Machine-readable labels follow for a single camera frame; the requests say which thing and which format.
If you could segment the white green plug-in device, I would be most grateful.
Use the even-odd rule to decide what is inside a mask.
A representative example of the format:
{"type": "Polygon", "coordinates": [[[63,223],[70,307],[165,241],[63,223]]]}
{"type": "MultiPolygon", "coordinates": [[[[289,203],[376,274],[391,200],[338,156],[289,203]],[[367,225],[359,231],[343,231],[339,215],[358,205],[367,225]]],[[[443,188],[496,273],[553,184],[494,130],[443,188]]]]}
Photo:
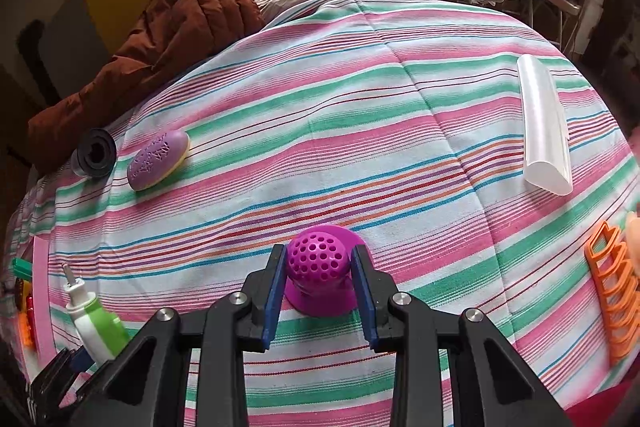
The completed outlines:
{"type": "Polygon", "coordinates": [[[76,277],[68,263],[63,263],[62,269],[68,297],[65,308],[84,348],[97,366],[114,360],[127,346],[127,329],[117,314],[102,306],[96,293],[88,291],[85,281],[76,277]]]}

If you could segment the magenta perforated strainer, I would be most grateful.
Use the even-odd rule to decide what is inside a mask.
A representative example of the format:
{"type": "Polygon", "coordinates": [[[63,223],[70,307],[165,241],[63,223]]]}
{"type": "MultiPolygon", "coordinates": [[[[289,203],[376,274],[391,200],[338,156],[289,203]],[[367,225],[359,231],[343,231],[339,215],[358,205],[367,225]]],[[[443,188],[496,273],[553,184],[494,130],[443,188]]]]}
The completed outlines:
{"type": "Polygon", "coordinates": [[[338,225],[314,225],[286,245],[284,295],[308,317],[340,317],[357,308],[350,256],[364,240],[338,225]]]}

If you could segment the orange cube block toy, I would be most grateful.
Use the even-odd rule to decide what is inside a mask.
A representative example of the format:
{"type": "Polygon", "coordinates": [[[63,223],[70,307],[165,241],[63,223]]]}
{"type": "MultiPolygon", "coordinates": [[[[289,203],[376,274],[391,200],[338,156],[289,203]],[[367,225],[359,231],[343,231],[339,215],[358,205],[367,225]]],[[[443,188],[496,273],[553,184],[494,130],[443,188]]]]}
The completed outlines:
{"type": "Polygon", "coordinates": [[[30,325],[28,314],[20,312],[17,315],[18,332],[20,333],[21,344],[25,349],[36,351],[36,340],[32,325],[30,325]]]}

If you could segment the green plastic clip holder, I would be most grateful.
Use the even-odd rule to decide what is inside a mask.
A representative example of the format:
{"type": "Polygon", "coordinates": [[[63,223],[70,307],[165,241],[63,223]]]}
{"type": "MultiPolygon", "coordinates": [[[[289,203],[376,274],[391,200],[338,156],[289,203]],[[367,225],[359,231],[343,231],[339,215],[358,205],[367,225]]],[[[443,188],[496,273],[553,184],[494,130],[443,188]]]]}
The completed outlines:
{"type": "Polygon", "coordinates": [[[32,262],[16,257],[11,260],[10,268],[17,279],[26,282],[32,281],[32,262]]]}

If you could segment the red plastic bottle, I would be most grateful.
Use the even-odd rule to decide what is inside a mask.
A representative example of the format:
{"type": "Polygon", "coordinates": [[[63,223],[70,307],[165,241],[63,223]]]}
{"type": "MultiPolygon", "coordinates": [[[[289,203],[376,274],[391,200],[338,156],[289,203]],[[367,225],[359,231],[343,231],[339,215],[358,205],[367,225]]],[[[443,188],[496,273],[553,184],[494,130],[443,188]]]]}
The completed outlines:
{"type": "Polygon", "coordinates": [[[34,299],[32,299],[32,282],[17,277],[14,285],[14,300],[17,310],[26,315],[29,325],[34,323],[34,299]]]}

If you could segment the white pink-edged tray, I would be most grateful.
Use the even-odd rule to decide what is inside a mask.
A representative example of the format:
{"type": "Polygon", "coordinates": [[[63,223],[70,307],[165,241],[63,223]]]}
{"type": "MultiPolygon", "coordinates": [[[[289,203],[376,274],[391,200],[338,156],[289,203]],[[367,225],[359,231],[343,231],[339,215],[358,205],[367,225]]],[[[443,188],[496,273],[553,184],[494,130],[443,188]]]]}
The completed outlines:
{"type": "Polygon", "coordinates": [[[49,233],[38,234],[29,237],[26,244],[18,246],[11,254],[11,259],[23,258],[32,262],[32,347],[25,346],[20,312],[15,311],[10,320],[11,345],[18,366],[30,383],[56,355],[49,307],[49,244],[49,233]]]}

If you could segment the purple oval soap box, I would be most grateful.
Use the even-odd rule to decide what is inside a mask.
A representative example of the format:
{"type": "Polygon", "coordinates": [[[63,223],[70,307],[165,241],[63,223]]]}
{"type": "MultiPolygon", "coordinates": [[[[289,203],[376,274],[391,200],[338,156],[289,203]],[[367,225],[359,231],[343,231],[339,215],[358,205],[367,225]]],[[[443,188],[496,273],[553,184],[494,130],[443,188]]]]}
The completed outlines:
{"type": "Polygon", "coordinates": [[[190,136],[183,130],[170,130],[157,135],[132,158],[127,167],[127,180],[135,192],[160,183],[186,159],[190,136]]]}

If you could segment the striped bed sheet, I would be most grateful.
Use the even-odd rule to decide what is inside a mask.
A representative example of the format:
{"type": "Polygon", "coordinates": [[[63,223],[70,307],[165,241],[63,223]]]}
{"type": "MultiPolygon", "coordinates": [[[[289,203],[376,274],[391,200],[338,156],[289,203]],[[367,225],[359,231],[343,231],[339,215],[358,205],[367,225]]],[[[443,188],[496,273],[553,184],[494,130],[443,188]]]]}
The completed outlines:
{"type": "Polygon", "coordinates": [[[598,92],[536,31],[432,0],[316,0],[290,9],[111,124],[105,181],[70,168],[17,206],[2,255],[49,233],[54,345],[68,263],[130,333],[160,307],[205,308],[262,268],[274,244],[341,225],[402,291],[477,307],[563,407],[618,384],[584,246],[639,202],[639,167],[598,92]],[[537,57],[568,126],[573,191],[524,179],[516,61],[537,57]],[[141,192],[127,167],[183,130],[186,159],[141,192]]]}

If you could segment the black grey cylinder cap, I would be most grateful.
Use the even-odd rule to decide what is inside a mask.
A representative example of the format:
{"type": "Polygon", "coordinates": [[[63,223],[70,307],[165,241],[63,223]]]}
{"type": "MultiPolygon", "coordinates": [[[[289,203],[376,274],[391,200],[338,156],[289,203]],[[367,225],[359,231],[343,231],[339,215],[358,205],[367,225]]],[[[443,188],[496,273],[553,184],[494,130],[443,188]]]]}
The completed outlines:
{"type": "Polygon", "coordinates": [[[81,137],[70,158],[70,167],[77,176],[103,179],[111,174],[116,154],[116,144],[111,133],[102,128],[93,128],[81,137]]]}

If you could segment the translucent white tube case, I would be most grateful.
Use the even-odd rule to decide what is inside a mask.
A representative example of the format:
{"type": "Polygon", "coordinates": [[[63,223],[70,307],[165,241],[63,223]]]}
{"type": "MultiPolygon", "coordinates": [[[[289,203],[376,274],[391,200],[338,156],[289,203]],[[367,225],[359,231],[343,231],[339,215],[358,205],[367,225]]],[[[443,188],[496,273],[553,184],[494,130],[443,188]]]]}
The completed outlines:
{"type": "Polygon", "coordinates": [[[568,126],[549,69],[530,54],[516,61],[524,118],[524,179],[544,191],[573,191],[568,126]]]}

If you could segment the orange plastic rack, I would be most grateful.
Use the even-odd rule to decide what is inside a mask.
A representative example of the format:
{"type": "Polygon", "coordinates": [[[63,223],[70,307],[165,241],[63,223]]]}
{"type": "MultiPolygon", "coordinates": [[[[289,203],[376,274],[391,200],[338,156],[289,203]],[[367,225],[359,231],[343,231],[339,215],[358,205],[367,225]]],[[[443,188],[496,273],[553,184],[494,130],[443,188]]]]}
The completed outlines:
{"type": "Polygon", "coordinates": [[[598,295],[608,359],[614,366],[639,342],[639,277],[617,225],[602,221],[587,239],[584,255],[598,295]]]}

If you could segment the peach round object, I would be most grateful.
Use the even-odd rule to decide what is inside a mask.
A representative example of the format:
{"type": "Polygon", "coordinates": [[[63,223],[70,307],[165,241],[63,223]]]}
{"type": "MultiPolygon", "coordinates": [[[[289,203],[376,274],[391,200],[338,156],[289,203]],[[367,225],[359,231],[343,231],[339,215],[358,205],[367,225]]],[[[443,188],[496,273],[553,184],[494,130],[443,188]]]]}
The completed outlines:
{"type": "Polygon", "coordinates": [[[640,217],[634,211],[626,214],[625,239],[634,274],[640,279],[640,217]]]}

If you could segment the rust brown quilt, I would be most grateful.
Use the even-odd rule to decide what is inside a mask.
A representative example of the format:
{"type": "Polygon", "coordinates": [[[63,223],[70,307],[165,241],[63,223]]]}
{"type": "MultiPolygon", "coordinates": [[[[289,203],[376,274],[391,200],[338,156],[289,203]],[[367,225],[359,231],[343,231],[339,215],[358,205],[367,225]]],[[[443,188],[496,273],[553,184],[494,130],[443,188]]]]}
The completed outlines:
{"type": "Polygon", "coordinates": [[[254,0],[151,0],[87,86],[32,117],[29,160],[41,174],[55,171],[87,131],[108,126],[169,80],[264,25],[254,0]]]}

